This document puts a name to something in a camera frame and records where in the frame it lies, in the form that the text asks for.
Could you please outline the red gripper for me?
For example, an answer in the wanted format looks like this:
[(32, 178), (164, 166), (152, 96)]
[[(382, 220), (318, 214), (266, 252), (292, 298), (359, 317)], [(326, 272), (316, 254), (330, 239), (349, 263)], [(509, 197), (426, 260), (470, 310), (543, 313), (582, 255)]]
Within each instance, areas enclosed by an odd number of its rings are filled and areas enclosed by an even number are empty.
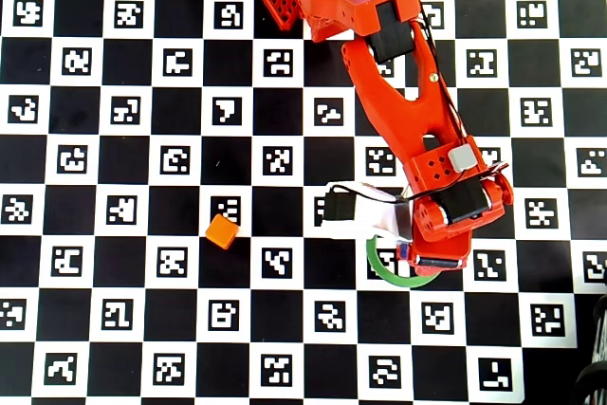
[(413, 241), (408, 250), (408, 263), (415, 270), (456, 270), (466, 266), (471, 250), (472, 233), (503, 216), (503, 211), (489, 211), (436, 231), (423, 228), (414, 217)]

